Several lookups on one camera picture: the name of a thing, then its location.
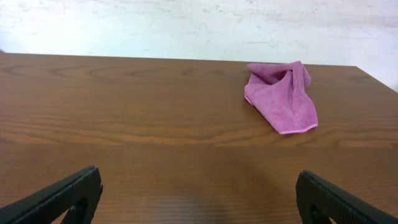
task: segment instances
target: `towel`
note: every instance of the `towel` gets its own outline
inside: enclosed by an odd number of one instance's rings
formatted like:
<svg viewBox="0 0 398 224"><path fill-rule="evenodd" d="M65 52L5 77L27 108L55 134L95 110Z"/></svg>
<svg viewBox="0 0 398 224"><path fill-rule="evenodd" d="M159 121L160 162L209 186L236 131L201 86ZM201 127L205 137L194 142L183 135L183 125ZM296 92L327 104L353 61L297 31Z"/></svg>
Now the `towel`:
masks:
<svg viewBox="0 0 398 224"><path fill-rule="evenodd" d="M279 134L304 133L318 126L315 106L304 88L311 77L301 62L251 63L244 97Z"/></svg>

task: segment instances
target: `cloth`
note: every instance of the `cloth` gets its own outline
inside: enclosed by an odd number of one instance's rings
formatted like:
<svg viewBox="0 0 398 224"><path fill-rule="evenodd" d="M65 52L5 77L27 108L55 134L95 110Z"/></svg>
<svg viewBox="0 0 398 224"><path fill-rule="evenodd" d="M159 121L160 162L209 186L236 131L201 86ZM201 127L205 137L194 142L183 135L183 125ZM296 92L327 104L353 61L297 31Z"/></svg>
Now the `cloth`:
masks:
<svg viewBox="0 0 398 224"><path fill-rule="evenodd" d="M301 62L283 65L251 63L244 97L279 134L304 133L318 126L318 116L305 87L311 77Z"/></svg>

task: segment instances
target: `brown tabletop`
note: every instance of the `brown tabletop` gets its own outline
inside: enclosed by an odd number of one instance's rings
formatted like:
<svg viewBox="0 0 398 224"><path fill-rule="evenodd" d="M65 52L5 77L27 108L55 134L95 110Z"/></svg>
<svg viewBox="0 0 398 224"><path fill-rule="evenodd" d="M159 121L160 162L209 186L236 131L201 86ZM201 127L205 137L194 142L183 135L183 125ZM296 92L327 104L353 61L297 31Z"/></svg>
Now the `brown tabletop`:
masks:
<svg viewBox="0 0 398 224"><path fill-rule="evenodd" d="M246 64L0 54L0 207L97 165L93 223L299 223L307 169L398 217L398 93L306 65L319 127L282 136Z"/></svg>

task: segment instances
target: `wood grain surface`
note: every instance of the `wood grain surface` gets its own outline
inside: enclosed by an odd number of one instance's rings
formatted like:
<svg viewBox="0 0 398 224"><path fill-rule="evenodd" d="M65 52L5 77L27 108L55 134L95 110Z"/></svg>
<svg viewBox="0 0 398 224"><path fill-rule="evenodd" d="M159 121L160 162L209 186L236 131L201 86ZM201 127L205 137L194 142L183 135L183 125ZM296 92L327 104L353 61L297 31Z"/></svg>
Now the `wood grain surface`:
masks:
<svg viewBox="0 0 398 224"><path fill-rule="evenodd" d="M306 65L320 125L281 136L246 64L0 54L0 207L96 165L93 223L300 223L306 169L398 216L398 94Z"/></svg>

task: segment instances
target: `folded cloth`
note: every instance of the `folded cloth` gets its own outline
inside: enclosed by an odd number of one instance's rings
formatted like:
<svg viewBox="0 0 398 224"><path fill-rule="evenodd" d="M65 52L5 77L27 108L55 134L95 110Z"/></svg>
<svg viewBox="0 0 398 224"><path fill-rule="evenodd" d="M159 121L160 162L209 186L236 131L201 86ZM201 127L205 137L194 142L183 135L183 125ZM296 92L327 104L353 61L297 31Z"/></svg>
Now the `folded cloth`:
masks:
<svg viewBox="0 0 398 224"><path fill-rule="evenodd" d="M304 133L318 126L318 116L304 87L311 77L301 62L283 65L252 63L245 99L279 134Z"/></svg>

